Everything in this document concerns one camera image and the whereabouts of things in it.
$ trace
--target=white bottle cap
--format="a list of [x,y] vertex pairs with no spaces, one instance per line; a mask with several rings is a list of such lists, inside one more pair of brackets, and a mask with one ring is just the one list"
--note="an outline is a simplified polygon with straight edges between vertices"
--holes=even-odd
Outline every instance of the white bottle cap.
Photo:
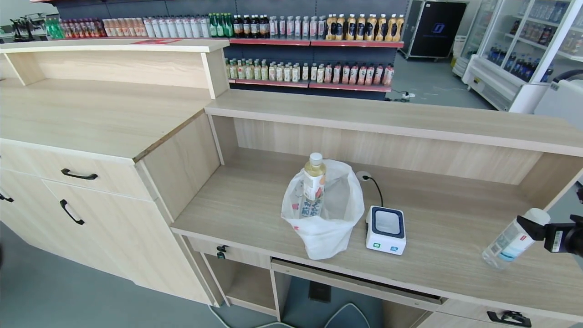
[[310,154],[310,164],[312,165],[320,165],[322,164],[322,154],[319,152],[313,152]]

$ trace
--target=display fridge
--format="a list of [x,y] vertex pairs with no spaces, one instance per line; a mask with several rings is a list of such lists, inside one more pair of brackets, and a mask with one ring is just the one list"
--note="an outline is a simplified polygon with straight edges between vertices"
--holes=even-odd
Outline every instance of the display fridge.
[[583,68],[583,0],[500,0],[462,81],[498,110],[531,113],[562,72]]

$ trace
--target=clear water bottle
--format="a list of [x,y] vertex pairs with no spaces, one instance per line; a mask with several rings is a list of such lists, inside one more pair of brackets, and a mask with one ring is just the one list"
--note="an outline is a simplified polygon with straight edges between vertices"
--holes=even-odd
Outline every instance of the clear water bottle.
[[[548,213],[539,208],[529,209],[523,217],[540,225],[550,222]],[[534,242],[514,219],[498,238],[482,252],[482,258],[492,267],[503,270]]]

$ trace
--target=store wall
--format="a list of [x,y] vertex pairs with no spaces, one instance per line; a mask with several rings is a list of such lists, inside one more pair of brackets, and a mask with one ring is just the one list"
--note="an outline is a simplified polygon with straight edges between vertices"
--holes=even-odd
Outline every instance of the store wall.
[[40,12],[49,15],[58,13],[58,10],[50,4],[31,4],[29,0],[0,0],[0,26],[11,25],[10,19]]

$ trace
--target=counter top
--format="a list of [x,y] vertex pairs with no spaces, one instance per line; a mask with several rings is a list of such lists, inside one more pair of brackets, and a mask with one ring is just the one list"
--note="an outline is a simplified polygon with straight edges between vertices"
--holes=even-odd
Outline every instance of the counter top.
[[583,156],[583,132],[560,118],[481,109],[228,90],[208,114]]
[[[572,255],[551,254],[538,244],[505,271],[482,260],[483,249],[531,207],[518,186],[351,164],[355,172],[375,176],[387,207],[405,213],[407,247],[402,256],[367,249],[362,217],[347,250],[315,261],[280,217],[287,184],[305,161],[305,156],[239,148],[172,230],[428,294],[583,321],[583,271]],[[374,185],[362,186],[365,208],[378,205]]]
[[84,39],[0,44],[0,53],[39,53],[48,51],[174,51],[183,53],[210,53],[227,46],[229,46],[227,39]]
[[56,79],[6,79],[0,93],[0,138],[134,162],[210,102],[206,89]]

